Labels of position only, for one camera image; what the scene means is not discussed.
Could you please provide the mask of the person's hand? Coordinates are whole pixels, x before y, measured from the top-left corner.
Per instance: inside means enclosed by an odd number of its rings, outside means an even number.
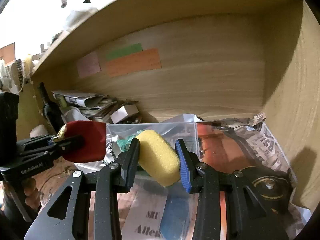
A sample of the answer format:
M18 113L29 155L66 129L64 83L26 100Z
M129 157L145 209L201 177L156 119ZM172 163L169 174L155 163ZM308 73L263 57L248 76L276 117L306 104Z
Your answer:
M25 204L32 209L37 210L40 205L39 191L36 187L36 180L29 178L24 183L24 194L26 195Z

